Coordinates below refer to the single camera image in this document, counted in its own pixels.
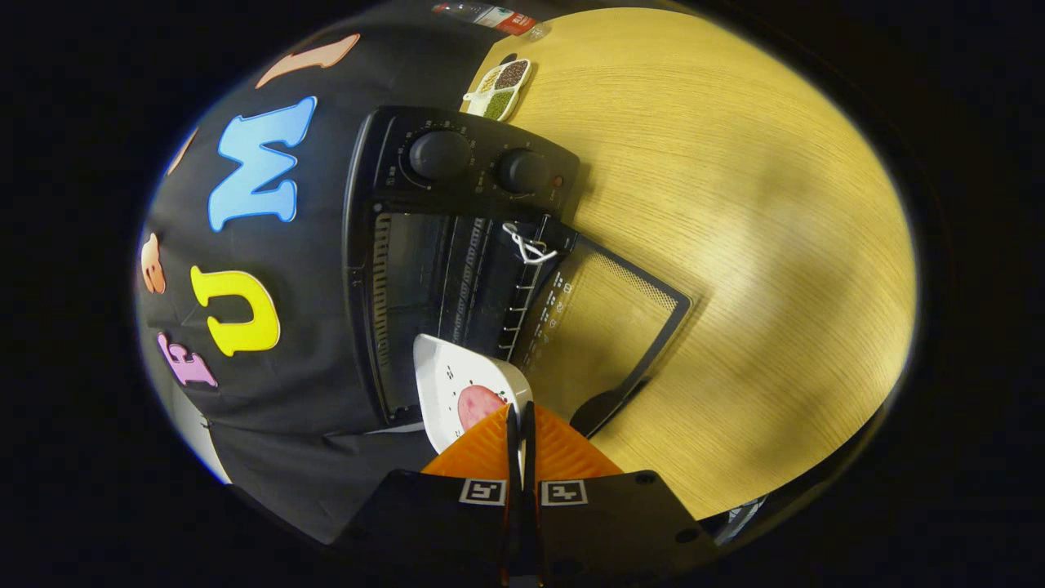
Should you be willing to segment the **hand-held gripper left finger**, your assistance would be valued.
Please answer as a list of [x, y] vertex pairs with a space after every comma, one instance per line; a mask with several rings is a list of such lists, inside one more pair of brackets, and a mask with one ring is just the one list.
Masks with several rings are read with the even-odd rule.
[[340, 557], [393, 587], [508, 587], [522, 505], [518, 410], [501, 407], [443, 454], [462, 457], [486, 430], [503, 476], [473, 465], [456, 477], [393, 470], [340, 534]]

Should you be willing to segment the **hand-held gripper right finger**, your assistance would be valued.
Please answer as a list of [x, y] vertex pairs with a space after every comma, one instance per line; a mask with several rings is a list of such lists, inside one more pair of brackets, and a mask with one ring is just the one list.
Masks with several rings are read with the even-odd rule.
[[522, 410], [522, 580], [661, 585], [719, 546], [655, 471], [617, 473], [587, 438], [534, 403]]

